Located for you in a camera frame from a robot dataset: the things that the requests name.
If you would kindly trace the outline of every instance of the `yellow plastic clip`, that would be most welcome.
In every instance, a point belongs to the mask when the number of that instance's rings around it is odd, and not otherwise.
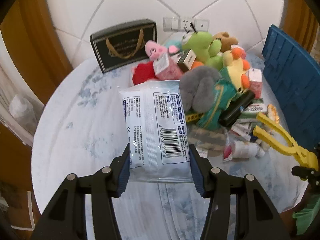
[[[293,157],[302,167],[313,168],[318,171],[319,164],[316,155],[313,152],[309,152],[307,149],[299,146],[293,137],[282,126],[266,117],[263,113],[257,114],[257,120],[264,123],[272,130],[278,132],[286,140],[288,146],[279,143],[273,136],[261,129],[259,126],[256,126],[253,129],[254,136],[266,142],[281,154],[287,156],[293,155]]]

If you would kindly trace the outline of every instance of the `blue plastic board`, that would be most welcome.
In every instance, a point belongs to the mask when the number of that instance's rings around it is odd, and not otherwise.
[[[263,75],[286,118],[289,132],[309,150],[320,142],[320,67],[294,39],[274,25],[262,55]]]

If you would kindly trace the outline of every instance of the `barcode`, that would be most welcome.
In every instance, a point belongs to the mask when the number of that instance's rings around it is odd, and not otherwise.
[[[162,129],[165,158],[181,157],[182,152],[176,129]]]

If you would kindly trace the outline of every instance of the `brown teddy bear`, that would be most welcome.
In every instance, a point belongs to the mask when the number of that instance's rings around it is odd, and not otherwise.
[[[217,33],[212,37],[212,39],[221,40],[221,43],[222,43],[221,50],[220,50],[221,52],[231,50],[231,45],[238,45],[238,40],[235,37],[230,37],[229,33],[227,32]]]

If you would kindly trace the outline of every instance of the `black gift box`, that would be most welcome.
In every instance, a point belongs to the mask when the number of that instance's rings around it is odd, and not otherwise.
[[[115,25],[90,36],[103,73],[148,58],[144,45],[149,40],[157,42],[156,23],[149,19]]]

